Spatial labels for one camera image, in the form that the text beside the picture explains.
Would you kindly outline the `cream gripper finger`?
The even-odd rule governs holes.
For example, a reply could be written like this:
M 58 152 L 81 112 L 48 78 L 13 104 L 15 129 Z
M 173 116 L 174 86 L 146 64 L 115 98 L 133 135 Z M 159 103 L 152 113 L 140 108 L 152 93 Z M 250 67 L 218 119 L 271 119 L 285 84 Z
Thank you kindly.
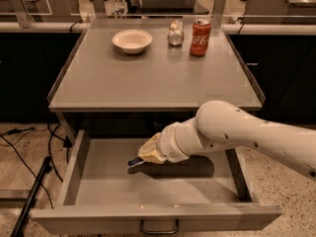
M 143 145 L 142 147 L 144 149 L 147 148 L 151 148 L 151 147 L 155 147 L 159 138 L 160 138 L 161 133 L 157 132 L 156 134 L 154 134 L 151 138 L 149 138 Z
M 138 151 L 138 156 L 145 162 L 154 164 L 163 164 L 166 159 L 158 152 L 155 147 L 141 148 Z

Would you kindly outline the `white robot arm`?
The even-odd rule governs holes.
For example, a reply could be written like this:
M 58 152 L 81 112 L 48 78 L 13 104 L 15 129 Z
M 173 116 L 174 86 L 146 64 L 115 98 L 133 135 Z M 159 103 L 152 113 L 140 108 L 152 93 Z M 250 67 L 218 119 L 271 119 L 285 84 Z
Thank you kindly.
M 311 180 L 316 176 L 315 130 L 256 118 L 223 101 L 207 102 L 194 118 L 167 125 L 139 148 L 138 156 L 149 163 L 178 163 L 238 146 L 257 150 Z

